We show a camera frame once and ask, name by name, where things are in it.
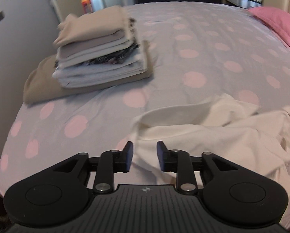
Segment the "floral dark folded garment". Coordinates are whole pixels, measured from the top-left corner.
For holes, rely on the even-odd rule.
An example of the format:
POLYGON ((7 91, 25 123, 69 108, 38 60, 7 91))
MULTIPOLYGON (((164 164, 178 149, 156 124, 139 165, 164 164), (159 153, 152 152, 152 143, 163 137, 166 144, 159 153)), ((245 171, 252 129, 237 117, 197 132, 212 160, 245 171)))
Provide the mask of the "floral dark folded garment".
POLYGON ((111 36, 67 44, 58 49, 55 68, 79 66, 85 62, 95 64, 122 64, 139 47, 135 30, 136 20, 129 18, 127 36, 111 41, 111 36))

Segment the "grey pink dotted bedspread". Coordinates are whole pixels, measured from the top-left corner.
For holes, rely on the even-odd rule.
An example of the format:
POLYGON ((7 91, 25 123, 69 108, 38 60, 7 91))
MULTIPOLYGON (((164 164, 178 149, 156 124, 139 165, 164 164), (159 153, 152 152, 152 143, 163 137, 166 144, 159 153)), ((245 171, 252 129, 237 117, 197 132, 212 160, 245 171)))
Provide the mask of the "grey pink dotted bedspread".
POLYGON ((0 161, 0 193, 81 151, 121 149, 133 119, 215 95, 263 111, 290 105, 290 49, 249 12, 197 2, 128 7, 149 42, 153 75, 87 94, 22 105, 0 161))

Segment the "pink pillow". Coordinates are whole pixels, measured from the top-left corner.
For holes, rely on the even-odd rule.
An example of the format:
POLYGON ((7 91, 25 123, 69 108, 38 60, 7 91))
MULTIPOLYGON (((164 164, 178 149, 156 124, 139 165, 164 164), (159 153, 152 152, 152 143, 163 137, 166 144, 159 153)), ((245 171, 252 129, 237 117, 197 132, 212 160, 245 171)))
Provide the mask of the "pink pillow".
POLYGON ((290 14, 275 7, 255 7, 252 16, 271 28, 290 47, 290 14))

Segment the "white long sleeve shirt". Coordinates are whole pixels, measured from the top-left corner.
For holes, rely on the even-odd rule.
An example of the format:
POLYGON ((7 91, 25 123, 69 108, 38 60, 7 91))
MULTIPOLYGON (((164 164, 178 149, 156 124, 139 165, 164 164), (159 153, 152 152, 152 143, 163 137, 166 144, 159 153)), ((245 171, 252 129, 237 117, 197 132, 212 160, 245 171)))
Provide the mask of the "white long sleeve shirt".
POLYGON ((133 162, 166 183, 157 142, 192 156, 208 151, 282 185, 290 194, 290 106, 259 113, 259 107, 227 94, 199 104, 159 108, 137 117, 130 139, 133 162))

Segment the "beige folded top garment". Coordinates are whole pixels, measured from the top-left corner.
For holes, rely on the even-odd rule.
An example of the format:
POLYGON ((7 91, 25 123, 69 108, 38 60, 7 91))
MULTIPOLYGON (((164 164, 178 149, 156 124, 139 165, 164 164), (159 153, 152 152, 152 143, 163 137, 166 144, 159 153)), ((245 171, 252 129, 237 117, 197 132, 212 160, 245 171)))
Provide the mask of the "beige folded top garment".
POLYGON ((74 42, 110 36, 117 32, 125 32, 128 26, 128 14, 120 6, 107 7, 80 17, 69 14, 58 25, 60 32, 53 45, 61 47, 74 42))

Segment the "orange item in hallway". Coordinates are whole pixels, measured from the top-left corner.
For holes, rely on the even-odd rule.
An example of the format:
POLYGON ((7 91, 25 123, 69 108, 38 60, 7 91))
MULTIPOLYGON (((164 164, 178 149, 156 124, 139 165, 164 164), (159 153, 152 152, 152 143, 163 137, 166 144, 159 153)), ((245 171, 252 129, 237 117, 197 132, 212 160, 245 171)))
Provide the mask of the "orange item in hallway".
POLYGON ((91 0, 81 0, 81 4, 82 4, 85 14, 93 13, 91 0))

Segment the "white folded towel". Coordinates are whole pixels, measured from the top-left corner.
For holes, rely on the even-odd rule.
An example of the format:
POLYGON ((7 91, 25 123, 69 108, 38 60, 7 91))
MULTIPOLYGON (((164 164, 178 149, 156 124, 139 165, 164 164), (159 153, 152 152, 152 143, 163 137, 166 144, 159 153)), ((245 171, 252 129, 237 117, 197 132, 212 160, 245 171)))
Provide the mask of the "white folded towel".
POLYGON ((95 86, 147 71, 146 48, 136 48, 122 64, 93 64, 85 62, 83 65, 68 68, 56 68, 53 79, 64 88, 80 88, 95 86))

